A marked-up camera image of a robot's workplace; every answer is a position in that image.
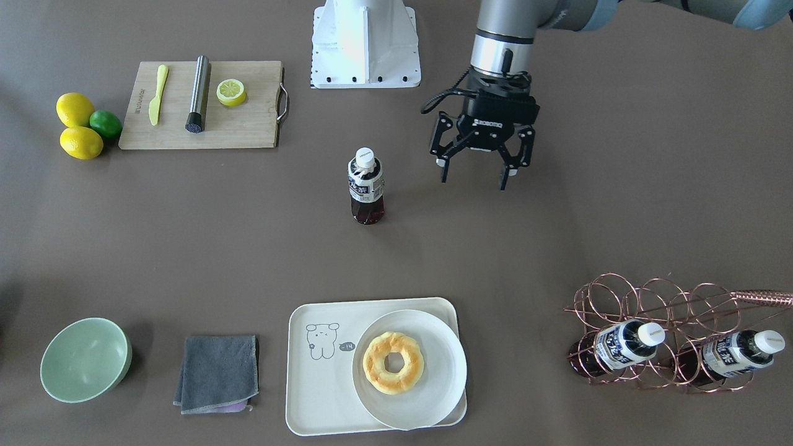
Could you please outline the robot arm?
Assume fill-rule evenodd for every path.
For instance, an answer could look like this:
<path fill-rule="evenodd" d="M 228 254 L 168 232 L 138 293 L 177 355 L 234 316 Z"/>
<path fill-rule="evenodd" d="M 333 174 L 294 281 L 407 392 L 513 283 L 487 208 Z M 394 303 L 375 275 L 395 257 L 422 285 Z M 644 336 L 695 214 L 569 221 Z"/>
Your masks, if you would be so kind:
<path fill-rule="evenodd" d="M 530 166 L 540 107 L 533 98 L 530 57 L 541 29 L 575 33 L 603 28 L 617 1 L 484 1 L 468 69 L 451 87 L 429 99 L 427 114 L 450 96 L 463 99 L 458 116 L 440 111 L 429 151 L 447 181 L 452 158 L 464 149 L 495 152 L 503 161 L 499 189 Z"/>

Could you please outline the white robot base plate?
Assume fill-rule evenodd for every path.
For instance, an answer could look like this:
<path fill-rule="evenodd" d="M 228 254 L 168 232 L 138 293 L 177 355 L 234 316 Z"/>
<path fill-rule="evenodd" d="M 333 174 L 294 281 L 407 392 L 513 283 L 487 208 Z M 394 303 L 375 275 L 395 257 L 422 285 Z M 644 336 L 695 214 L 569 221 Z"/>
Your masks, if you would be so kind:
<path fill-rule="evenodd" d="M 418 87 L 416 12 L 402 1 L 326 1 L 313 12 L 314 89 Z"/>

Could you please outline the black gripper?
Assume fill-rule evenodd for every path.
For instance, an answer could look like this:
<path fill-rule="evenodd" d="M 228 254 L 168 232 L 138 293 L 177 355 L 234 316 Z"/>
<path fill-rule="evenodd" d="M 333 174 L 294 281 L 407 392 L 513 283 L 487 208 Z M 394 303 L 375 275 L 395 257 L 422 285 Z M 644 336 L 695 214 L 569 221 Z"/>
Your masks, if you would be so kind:
<path fill-rule="evenodd" d="M 530 166 L 536 136 L 533 124 L 539 114 L 539 105 L 530 94 L 531 87 L 532 77 L 526 71 L 495 77 L 470 68 L 471 95 L 463 103 L 462 130 L 456 118 L 440 111 L 432 131 L 429 151 L 442 169 L 442 183 L 447 181 L 451 158 L 465 147 L 499 153 L 504 164 L 500 190 L 506 189 L 508 178 L 516 175 L 518 169 Z M 442 137 L 452 130 L 457 135 L 443 144 Z M 510 155 L 506 142 L 516 133 L 519 150 L 516 155 Z"/>

